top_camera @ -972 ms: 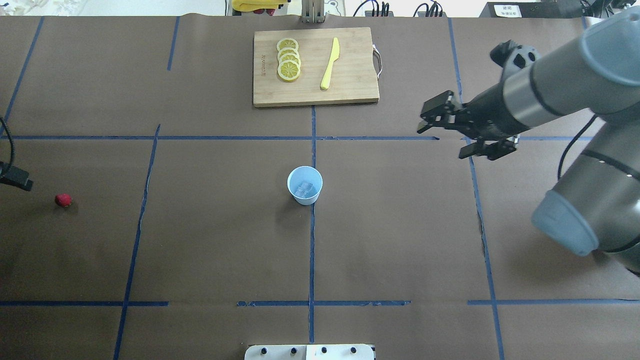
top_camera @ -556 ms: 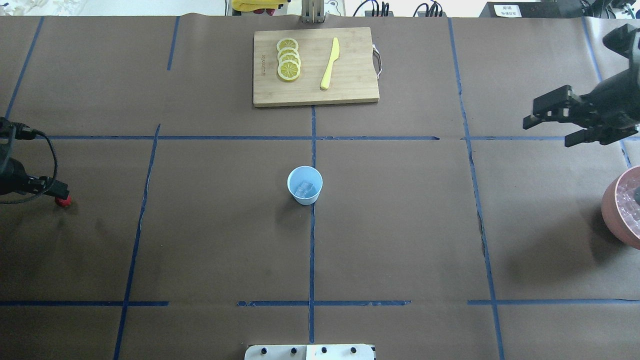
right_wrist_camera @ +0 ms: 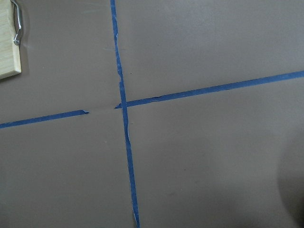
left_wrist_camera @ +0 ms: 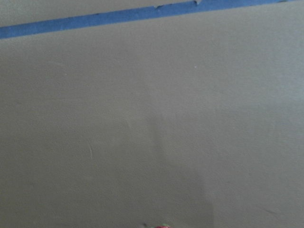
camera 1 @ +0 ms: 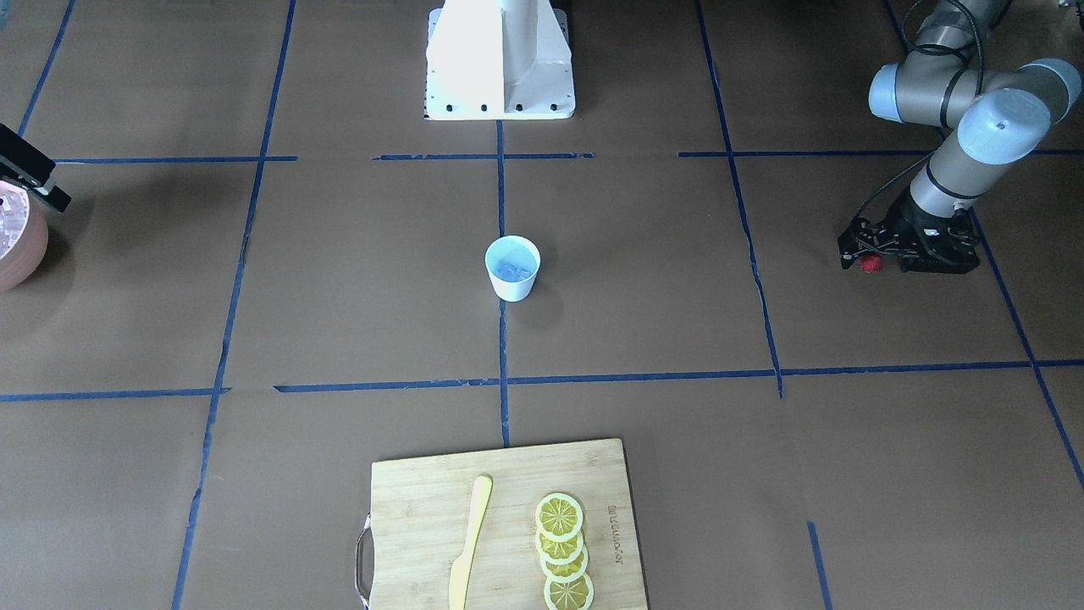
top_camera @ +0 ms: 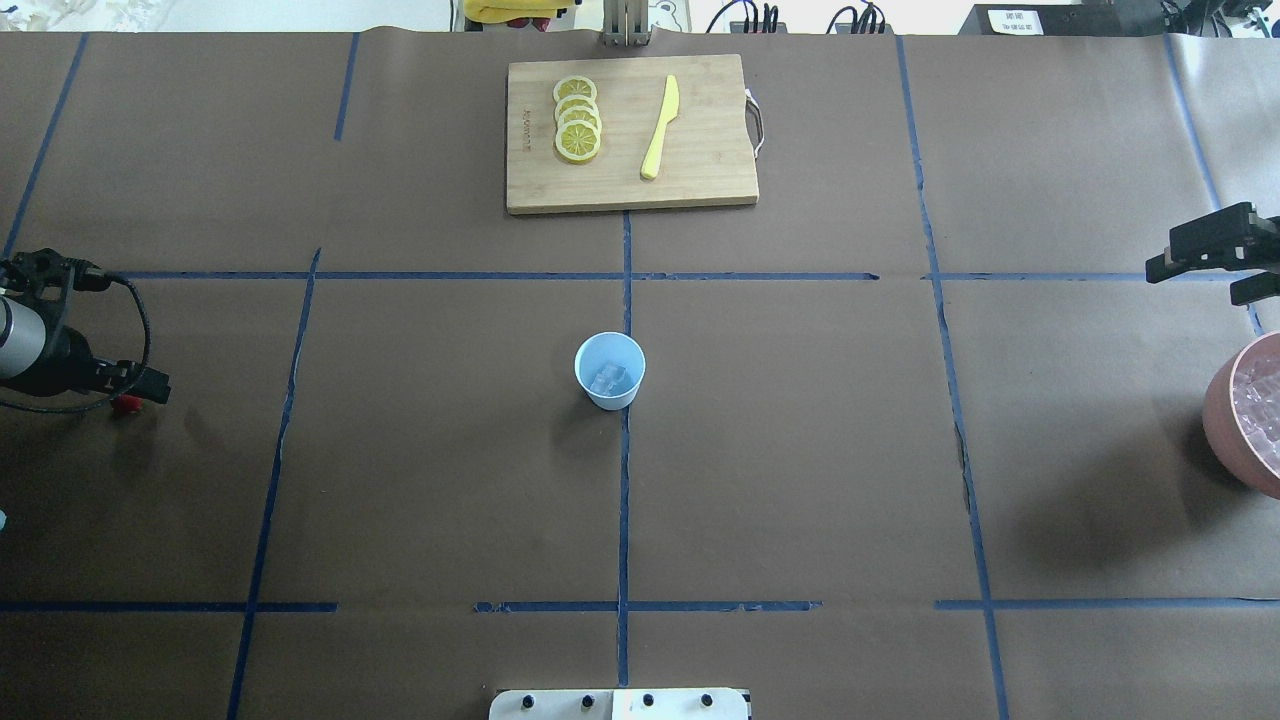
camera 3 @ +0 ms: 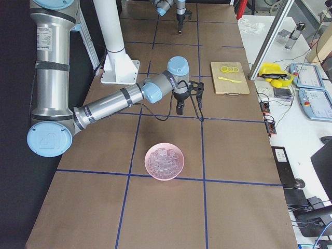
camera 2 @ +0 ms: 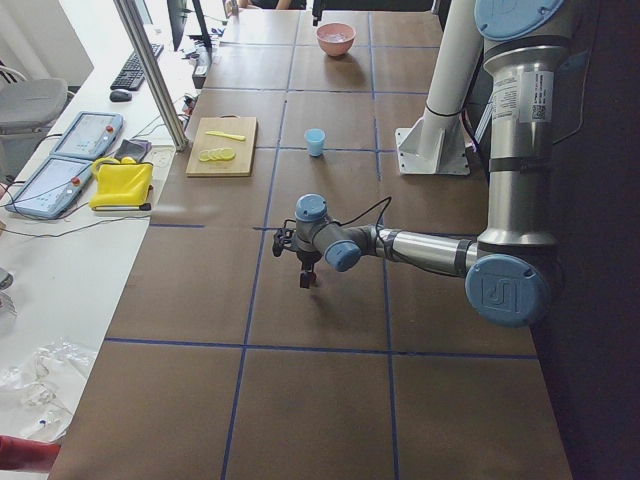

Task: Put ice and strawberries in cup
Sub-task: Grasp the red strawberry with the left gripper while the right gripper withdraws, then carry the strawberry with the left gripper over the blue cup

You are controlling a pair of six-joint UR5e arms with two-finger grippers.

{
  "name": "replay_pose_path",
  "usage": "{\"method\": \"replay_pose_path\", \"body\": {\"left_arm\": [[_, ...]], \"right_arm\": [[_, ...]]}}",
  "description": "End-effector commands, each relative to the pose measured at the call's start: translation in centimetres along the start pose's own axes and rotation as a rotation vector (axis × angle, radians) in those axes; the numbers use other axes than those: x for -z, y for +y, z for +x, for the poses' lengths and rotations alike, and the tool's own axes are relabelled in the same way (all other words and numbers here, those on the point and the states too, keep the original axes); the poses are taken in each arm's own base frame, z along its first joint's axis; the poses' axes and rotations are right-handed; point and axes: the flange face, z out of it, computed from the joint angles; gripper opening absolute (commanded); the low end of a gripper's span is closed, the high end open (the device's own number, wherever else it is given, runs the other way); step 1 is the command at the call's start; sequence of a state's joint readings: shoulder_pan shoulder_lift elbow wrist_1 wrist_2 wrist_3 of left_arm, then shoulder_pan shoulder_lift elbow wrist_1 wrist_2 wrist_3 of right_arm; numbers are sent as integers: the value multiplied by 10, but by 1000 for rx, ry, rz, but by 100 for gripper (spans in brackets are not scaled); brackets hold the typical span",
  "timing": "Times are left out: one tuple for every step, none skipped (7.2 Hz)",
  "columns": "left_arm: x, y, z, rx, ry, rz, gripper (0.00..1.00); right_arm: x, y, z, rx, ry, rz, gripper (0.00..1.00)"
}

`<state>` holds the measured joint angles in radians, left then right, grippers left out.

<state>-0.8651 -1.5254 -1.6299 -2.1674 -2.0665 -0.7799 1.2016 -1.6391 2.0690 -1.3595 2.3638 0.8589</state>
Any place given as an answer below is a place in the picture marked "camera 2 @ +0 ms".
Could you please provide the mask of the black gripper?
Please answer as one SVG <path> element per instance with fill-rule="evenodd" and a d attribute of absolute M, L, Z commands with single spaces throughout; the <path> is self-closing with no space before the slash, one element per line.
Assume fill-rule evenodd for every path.
<path fill-rule="evenodd" d="M 325 0 L 314 0 L 313 8 L 312 8 L 312 25 L 317 26 L 319 23 L 319 14 L 322 13 L 325 9 L 326 1 Z"/>
<path fill-rule="evenodd" d="M 303 269 L 300 272 L 299 286 L 301 288 L 308 289 L 309 284 L 316 284 L 317 275 L 315 273 L 314 266 L 321 260 L 321 254 L 318 251 L 298 251 L 296 256 L 301 261 L 302 268 L 311 268 L 309 271 Z"/>

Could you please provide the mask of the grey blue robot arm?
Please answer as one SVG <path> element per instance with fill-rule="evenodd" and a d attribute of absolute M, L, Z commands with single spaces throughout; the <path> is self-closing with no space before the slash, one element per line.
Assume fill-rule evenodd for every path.
<path fill-rule="evenodd" d="M 404 174 L 467 172 L 458 119 L 472 77 L 492 77 L 486 229 L 474 240 L 388 229 L 345 227 L 325 199 L 302 196 L 293 228 L 280 229 L 273 251 L 294 252 L 300 284 L 325 261 L 339 272 L 365 255 L 461 277 L 485 319 L 506 327 L 544 318 L 559 288 L 556 241 L 548 221 L 554 75 L 567 59 L 577 1 L 455 1 L 451 4 L 423 115 L 396 132 Z"/>

